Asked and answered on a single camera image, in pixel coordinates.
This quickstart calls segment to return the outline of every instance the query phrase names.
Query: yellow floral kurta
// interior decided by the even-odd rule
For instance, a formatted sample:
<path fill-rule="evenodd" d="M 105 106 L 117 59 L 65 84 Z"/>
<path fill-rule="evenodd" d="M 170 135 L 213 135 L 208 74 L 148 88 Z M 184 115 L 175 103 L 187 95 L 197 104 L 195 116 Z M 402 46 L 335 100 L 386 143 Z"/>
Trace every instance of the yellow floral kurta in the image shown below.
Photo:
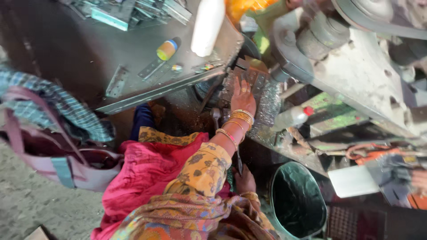
<path fill-rule="evenodd" d="M 141 127 L 139 141 L 185 146 L 197 134 L 177 138 Z M 231 158 L 221 146 L 202 143 L 164 194 L 131 212 L 111 239 L 278 238 L 266 216 L 255 211 L 248 199 L 215 198 L 230 166 Z"/>

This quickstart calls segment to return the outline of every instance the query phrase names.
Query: red bottle cap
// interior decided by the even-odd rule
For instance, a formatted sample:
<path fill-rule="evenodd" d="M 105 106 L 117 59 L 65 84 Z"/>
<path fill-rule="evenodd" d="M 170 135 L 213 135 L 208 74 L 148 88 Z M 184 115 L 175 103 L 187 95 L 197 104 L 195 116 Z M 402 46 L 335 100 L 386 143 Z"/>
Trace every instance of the red bottle cap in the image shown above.
<path fill-rule="evenodd" d="M 304 113 L 305 113 L 305 115 L 310 116 L 314 113 L 314 109 L 312 107 L 305 107 Z"/>

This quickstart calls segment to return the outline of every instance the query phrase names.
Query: pink bag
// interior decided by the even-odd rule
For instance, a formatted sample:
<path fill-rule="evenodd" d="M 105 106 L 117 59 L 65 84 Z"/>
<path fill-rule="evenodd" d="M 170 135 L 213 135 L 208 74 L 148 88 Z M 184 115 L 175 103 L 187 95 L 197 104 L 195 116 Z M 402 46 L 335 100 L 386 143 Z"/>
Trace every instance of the pink bag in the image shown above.
<path fill-rule="evenodd" d="M 2 99 L 33 101 L 42 107 L 58 128 L 58 133 L 51 133 L 47 129 L 20 126 L 13 110 L 6 109 L 4 130 L 7 137 L 3 138 L 38 174 L 66 187 L 104 192 L 120 172 L 123 155 L 105 147 L 77 147 L 78 141 L 68 136 L 56 113 L 32 91 L 11 86 Z"/>

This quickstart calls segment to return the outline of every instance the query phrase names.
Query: woman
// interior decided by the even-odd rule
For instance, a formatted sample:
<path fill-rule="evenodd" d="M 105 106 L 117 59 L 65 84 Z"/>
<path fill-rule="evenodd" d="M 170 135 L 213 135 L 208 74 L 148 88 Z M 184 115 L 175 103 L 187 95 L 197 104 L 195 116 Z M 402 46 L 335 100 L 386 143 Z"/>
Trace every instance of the woman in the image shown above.
<path fill-rule="evenodd" d="M 235 79 L 230 120 L 186 161 L 163 195 L 132 211 L 111 239 L 277 239 L 260 211 L 255 181 L 247 166 L 235 174 L 237 193 L 215 198 L 226 179 L 231 157 L 253 124 L 255 99 L 250 85 Z M 141 133 L 147 136 L 144 127 Z"/>

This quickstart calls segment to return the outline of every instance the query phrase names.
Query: bag strap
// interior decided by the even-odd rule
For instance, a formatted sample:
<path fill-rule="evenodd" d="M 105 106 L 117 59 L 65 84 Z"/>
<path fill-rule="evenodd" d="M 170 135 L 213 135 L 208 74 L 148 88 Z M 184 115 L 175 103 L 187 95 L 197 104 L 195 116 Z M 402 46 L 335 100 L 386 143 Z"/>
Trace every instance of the bag strap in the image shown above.
<path fill-rule="evenodd" d="M 58 132 L 62 135 L 62 137 L 66 140 L 68 145 L 71 147 L 71 149 L 75 152 L 75 154 L 80 158 L 82 163 L 89 167 L 90 165 L 84 158 L 84 156 L 81 154 L 81 152 L 78 150 L 78 148 L 75 146 L 73 141 L 71 140 L 70 136 L 68 136 L 67 132 L 64 129 L 64 126 L 60 123 L 59 118 L 57 117 L 57 114 L 52 111 L 52 109 L 47 105 L 47 103 L 40 98 L 37 94 L 33 93 L 32 91 L 20 87 L 20 86 L 10 86 L 7 90 L 7 92 L 2 96 L 2 98 L 5 101 L 8 100 L 31 100 L 37 105 L 39 105 L 43 111 L 47 114 L 47 116 L 50 118 L 50 120 L 55 124 L 55 126 L 58 128 Z M 23 145 L 23 139 L 22 139 L 22 132 L 19 124 L 19 120 L 15 115 L 13 114 L 12 109 L 6 110 L 6 132 L 9 135 L 10 142 L 12 145 L 13 150 L 16 153 L 24 153 L 24 145 Z"/>

